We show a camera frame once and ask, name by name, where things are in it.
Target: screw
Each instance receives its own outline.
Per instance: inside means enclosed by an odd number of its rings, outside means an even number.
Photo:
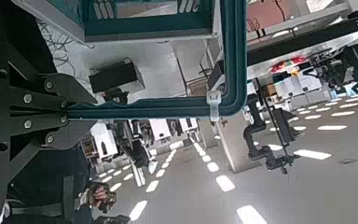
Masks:
[[[24,122],[24,128],[30,129],[31,127],[32,127],[32,122],[30,120]]]
[[[51,88],[53,88],[53,83],[52,82],[47,82],[46,83],[46,87],[48,88],[48,89],[51,89]]]
[[[62,101],[61,107],[62,107],[62,108],[66,108],[66,105],[67,105],[66,101]]]
[[[31,95],[31,94],[25,94],[25,95],[24,95],[24,102],[25,102],[26,104],[31,103],[31,102],[32,102],[32,95]]]
[[[48,137],[48,143],[51,144],[54,141],[54,137],[51,135]]]
[[[61,118],[62,123],[65,123],[67,120],[68,120],[68,118],[66,116],[62,116],[62,118]]]

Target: cable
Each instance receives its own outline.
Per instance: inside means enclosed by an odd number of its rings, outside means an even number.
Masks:
[[[246,31],[248,33],[251,33],[253,31],[256,31],[256,30],[260,29],[260,22],[258,22],[257,18],[246,19],[246,22],[248,23],[248,27],[250,28],[249,30],[246,29]]]
[[[285,17],[285,15],[284,15],[284,11],[283,11],[281,5],[279,4],[281,1],[282,1],[282,0],[272,0],[272,2],[274,2],[275,5],[277,5],[278,9],[281,11],[283,21],[286,21],[286,17]]]

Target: person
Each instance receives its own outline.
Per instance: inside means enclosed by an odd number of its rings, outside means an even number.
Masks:
[[[76,224],[93,223],[91,207],[99,208],[106,213],[117,199],[116,194],[109,191],[107,184],[90,182],[89,169],[90,165],[79,145],[67,150],[38,152],[8,186],[9,213],[12,216],[51,213],[53,215],[50,217],[64,218],[65,214],[61,209],[48,212],[24,212],[25,209],[22,208],[62,203],[65,178],[72,176],[72,192],[75,198],[70,203],[73,203],[75,213],[71,219]]]

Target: ceiling light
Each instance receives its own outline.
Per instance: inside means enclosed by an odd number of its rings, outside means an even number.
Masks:
[[[311,116],[307,116],[305,117],[305,119],[318,119],[320,118],[322,115],[311,115]]]
[[[165,170],[164,170],[164,169],[161,169],[161,170],[159,170],[159,171],[157,172],[156,178],[160,178],[160,177],[164,176],[164,174],[165,174]]]
[[[330,107],[323,107],[323,108],[317,109],[316,112],[323,112],[323,111],[327,111],[329,109],[330,109]]]
[[[150,193],[150,192],[155,191],[156,188],[157,188],[157,185],[158,185],[158,180],[152,181],[152,182],[149,184],[149,186],[147,187],[146,193]]]
[[[123,168],[123,170],[128,170],[128,169],[130,169],[130,165],[126,165],[126,166],[124,166],[124,168]]]
[[[237,214],[244,224],[267,224],[266,220],[251,205],[237,209]]]
[[[358,97],[358,94],[351,96],[351,98],[356,98],[356,97]]]
[[[196,148],[197,151],[203,151],[202,147],[198,143],[195,143],[194,147]]]
[[[128,174],[126,177],[124,177],[124,181],[129,180],[133,177],[133,174]]]
[[[338,102],[332,102],[332,103],[328,103],[328,104],[325,104],[326,106],[330,106],[330,105],[337,105]]]
[[[223,192],[231,191],[235,189],[235,185],[226,175],[220,175],[216,178],[217,184],[220,186]]]
[[[211,157],[208,156],[208,155],[206,155],[206,156],[203,156],[203,157],[202,157],[202,160],[205,161],[205,162],[208,162],[208,161],[211,160]]]
[[[294,153],[298,156],[313,158],[313,159],[321,160],[321,161],[331,157],[331,154],[328,154],[328,153],[311,151],[311,150],[306,150],[306,149],[300,149],[300,150],[295,151]]]
[[[167,169],[167,167],[169,166],[170,164],[168,162],[165,162],[164,164],[162,164],[161,168],[162,169]]]
[[[358,101],[358,97],[346,100],[345,102],[349,103],[349,102],[355,102],[355,101]]]
[[[358,105],[358,103],[341,105],[339,108],[348,108],[348,107],[353,107],[353,106],[356,106],[356,105]]]
[[[321,126],[318,128],[318,130],[321,131],[330,131],[330,130],[343,130],[346,129],[348,126],[346,125],[326,125],[326,126]]]
[[[354,113],[355,113],[355,111],[344,111],[344,112],[334,113],[334,114],[332,114],[331,116],[332,116],[332,117],[341,117],[341,116],[352,115],[352,114],[354,114]]]
[[[116,183],[112,188],[110,188],[110,191],[111,192],[114,192],[116,191],[118,188],[121,187],[121,183]]]
[[[342,98],[333,99],[330,102],[337,102],[337,101],[340,101],[340,100],[342,100]]]
[[[179,142],[170,144],[170,149],[177,149],[177,148],[184,147],[184,146],[185,146],[185,143],[183,141],[179,141]]]
[[[121,171],[116,171],[113,175],[119,175],[121,174]]]
[[[272,151],[278,151],[278,150],[283,149],[282,146],[278,146],[278,145],[272,145],[272,144],[270,144],[270,145],[268,145],[268,146],[269,146],[269,148],[271,148]]]
[[[106,182],[108,182],[109,180],[111,180],[112,179],[112,176],[110,175],[110,176],[108,176],[107,178],[105,178],[105,179],[103,179],[103,183],[106,183]]]
[[[144,209],[146,208],[147,201],[139,202],[135,205],[135,207],[132,209],[130,213],[131,221],[135,221],[139,218],[139,216],[142,214]]]
[[[298,118],[298,117],[294,117],[294,118],[292,118],[292,119],[287,120],[287,122],[291,123],[291,122],[296,121],[296,120],[299,120],[299,118]]]
[[[296,127],[294,127],[294,129],[295,129],[296,131],[304,131],[304,130],[307,129],[307,127],[306,127],[306,126],[296,126]]]
[[[157,156],[157,150],[156,149],[150,149],[149,153],[151,156]]]
[[[304,111],[301,111],[300,114],[309,114],[310,111],[309,110],[304,110]]]
[[[219,170],[219,166],[215,162],[208,163],[207,167],[212,173]]]

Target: teal metal frame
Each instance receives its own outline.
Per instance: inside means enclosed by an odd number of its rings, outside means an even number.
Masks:
[[[221,0],[222,33],[225,50],[227,92],[219,106],[220,116],[232,116],[246,103],[246,3]],[[131,105],[108,102],[103,105],[73,105],[69,119],[157,119],[210,116],[206,97],[139,100]]]

